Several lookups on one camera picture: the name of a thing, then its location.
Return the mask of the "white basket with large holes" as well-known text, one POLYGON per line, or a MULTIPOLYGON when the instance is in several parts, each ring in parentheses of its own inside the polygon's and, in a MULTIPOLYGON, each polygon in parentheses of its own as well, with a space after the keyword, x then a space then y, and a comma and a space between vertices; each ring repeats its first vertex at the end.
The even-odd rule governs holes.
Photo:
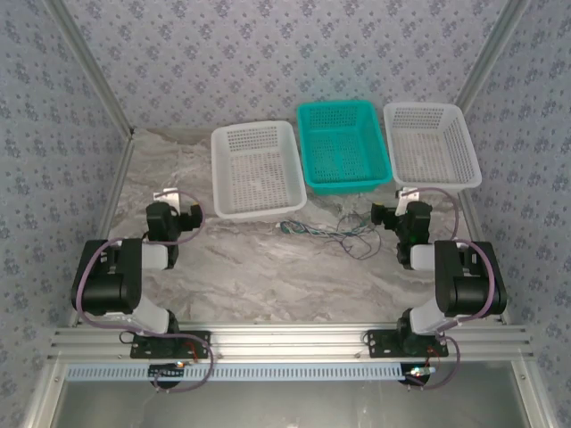
POLYGON ((383 114, 393 179, 399 186, 457 193, 481 185, 475 148, 458 106, 388 103, 383 114))

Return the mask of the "teal perforated plastic basket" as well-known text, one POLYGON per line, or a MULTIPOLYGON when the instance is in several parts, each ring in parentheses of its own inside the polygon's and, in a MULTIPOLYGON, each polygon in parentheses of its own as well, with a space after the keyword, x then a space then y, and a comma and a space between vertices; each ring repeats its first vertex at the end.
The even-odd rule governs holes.
POLYGON ((371 102, 303 103, 297 125, 304 178, 314 193, 367 193, 393 179, 371 102))

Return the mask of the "white basket with small holes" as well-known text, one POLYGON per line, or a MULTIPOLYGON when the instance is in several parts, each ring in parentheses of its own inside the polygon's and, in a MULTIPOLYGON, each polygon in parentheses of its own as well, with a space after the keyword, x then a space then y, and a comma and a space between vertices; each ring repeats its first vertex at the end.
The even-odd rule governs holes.
POLYGON ((215 129, 211 134, 214 210, 219 218, 282 218, 307 202, 291 124, 268 120, 215 129))

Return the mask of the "small circuit board with LED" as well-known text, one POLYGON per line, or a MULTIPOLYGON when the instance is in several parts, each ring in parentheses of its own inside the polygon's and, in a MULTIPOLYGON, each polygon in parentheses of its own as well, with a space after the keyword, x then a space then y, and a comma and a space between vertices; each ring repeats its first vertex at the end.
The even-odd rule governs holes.
POLYGON ((160 380, 161 378, 181 379, 184 375, 186 364, 184 362, 151 364, 147 369, 147 377, 150 380, 160 380))
POLYGON ((404 384, 412 386, 424 386, 429 381, 431 375, 436 373, 436 369, 432 366, 422 366, 417 364, 402 364, 402 374, 404 384))

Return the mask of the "aluminium mounting beam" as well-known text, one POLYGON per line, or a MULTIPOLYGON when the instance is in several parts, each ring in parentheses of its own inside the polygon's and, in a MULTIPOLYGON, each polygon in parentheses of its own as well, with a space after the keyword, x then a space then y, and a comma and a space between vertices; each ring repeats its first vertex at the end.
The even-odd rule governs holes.
MULTIPOLYGON (((392 330, 394 324, 186 322, 181 328, 211 332, 214 354, 223 363, 317 363, 368 360, 365 332, 392 330)), ((530 334, 522 325, 477 321, 447 334, 459 344, 463 362, 534 358, 530 334)), ((82 324, 56 329, 46 352, 50 360, 95 363, 125 363, 129 354, 117 331, 82 324)))

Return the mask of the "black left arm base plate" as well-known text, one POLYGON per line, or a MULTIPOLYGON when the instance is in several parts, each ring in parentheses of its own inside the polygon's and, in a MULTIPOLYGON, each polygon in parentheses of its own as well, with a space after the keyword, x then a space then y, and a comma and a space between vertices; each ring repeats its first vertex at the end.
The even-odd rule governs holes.
POLYGON ((134 335, 130 357, 133 359, 207 359, 208 350, 197 340, 185 338, 160 338, 134 335))

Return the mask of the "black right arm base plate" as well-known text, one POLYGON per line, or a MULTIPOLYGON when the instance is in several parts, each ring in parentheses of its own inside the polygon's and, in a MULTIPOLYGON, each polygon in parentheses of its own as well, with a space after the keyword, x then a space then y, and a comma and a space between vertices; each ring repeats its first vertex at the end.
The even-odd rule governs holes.
POLYGON ((369 330, 365 335, 371 358, 429 358, 448 357, 449 350, 433 336, 369 330))

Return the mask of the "aluminium frame post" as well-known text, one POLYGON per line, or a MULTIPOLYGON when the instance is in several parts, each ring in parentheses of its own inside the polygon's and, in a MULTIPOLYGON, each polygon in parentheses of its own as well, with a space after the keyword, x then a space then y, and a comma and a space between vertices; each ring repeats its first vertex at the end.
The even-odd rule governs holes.
POLYGON ((118 99, 108 84, 101 67, 91 53, 78 25, 63 0, 43 0, 55 24, 62 33, 87 80, 95 90, 107 114, 123 137, 130 138, 132 128, 128 123, 118 99))
POLYGON ((490 76, 531 0, 507 0, 459 91, 455 104, 466 114, 490 76))

